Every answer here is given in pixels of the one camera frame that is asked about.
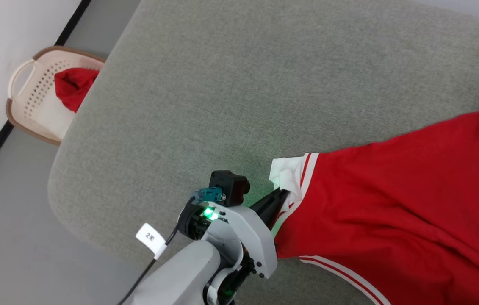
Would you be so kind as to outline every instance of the white plastic basket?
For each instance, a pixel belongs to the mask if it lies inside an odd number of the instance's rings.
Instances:
[[[60,145],[62,139],[33,120],[46,94],[55,94],[55,74],[70,68],[100,71],[104,62],[98,56],[65,47],[55,46],[41,50],[31,60],[21,64],[11,76],[6,103],[8,120],[38,139]],[[19,92],[14,93],[17,78],[28,68],[32,68],[30,76]]]

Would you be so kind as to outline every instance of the red shirt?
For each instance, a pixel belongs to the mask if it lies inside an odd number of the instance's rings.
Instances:
[[[307,154],[299,171],[273,230],[279,258],[328,269],[376,304],[479,305],[479,111]]]

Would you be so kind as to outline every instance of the basket handle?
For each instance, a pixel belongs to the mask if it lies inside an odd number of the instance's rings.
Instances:
[[[30,59],[22,63],[15,71],[13,72],[13,75],[11,75],[11,78],[9,79],[9,84],[8,84],[8,97],[11,99],[14,99],[14,93],[13,93],[13,85],[15,85],[15,81],[17,80],[17,77],[21,74],[22,71],[25,70],[26,67],[28,66],[34,66],[34,69],[32,69],[32,72],[28,76],[27,80],[25,81],[23,87],[21,87],[21,90],[19,92],[23,92],[25,89],[26,85],[28,84],[28,81],[36,71],[36,60]]]

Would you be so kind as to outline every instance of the gray sofa cushion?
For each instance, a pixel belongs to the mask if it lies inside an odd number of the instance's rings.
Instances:
[[[59,149],[50,203],[79,238],[142,266],[141,224],[167,235],[212,170],[246,175],[253,203],[273,158],[478,109],[479,18],[404,0],[144,0]],[[176,238],[164,258],[188,242]],[[238,300],[371,303],[297,259]]]

